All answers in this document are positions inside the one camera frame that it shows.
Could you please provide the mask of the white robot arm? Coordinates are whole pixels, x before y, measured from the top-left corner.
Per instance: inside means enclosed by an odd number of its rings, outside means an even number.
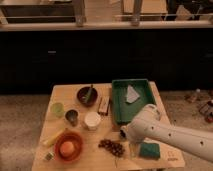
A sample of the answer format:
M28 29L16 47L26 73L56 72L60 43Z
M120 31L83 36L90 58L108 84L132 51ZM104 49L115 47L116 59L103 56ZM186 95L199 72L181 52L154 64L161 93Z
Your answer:
M156 105L147 104L120 130L131 143L150 138L213 163L213 133L165 124L161 116Z

